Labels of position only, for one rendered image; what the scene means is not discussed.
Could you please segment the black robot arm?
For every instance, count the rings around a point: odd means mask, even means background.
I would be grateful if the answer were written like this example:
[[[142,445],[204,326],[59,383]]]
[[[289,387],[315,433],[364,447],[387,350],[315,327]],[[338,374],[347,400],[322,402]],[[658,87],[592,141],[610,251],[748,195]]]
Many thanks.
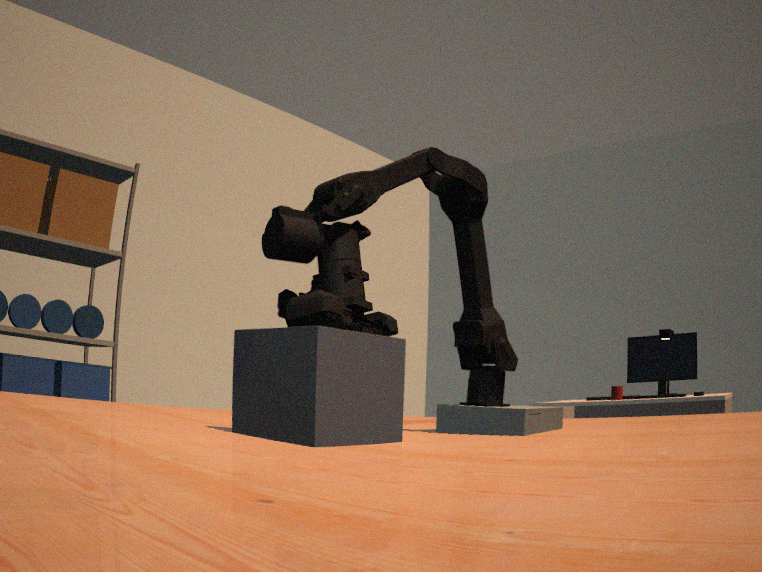
[[[361,263],[359,241],[371,231],[359,221],[323,222],[361,214],[384,193],[417,178],[439,196],[454,228],[464,305],[461,319],[453,323],[454,346],[461,369],[470,370],[468,397],[460,405],[508,407],[510,404],[503,404],[505,371],[515,372],[518,359],[492,301],[482,225],[488,203],[487,181],[469,162],[429,147],[389,165],[322,183],[304,211],[289,206],[272,209],[262,235],[264,256],[306,264],[318,256],[319,267],[340,259]]]

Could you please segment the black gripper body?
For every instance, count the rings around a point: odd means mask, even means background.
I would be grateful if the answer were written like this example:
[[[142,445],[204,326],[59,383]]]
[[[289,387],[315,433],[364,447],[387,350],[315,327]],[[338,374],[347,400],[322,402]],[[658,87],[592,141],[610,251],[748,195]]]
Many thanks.
[[[362,270],[359,261],[333,260],[321,264],[313,282],[320,290],[293,297],[285,307],[286,322],[301,325],[305,318],[316,317],[319,326],[327,327],[342,322],[361,324],[360,331],[376,329],[382,336],[398,334],[397,320],[382,312],[373,311],[371,302],[365,299],[364,282],[369,273]]]

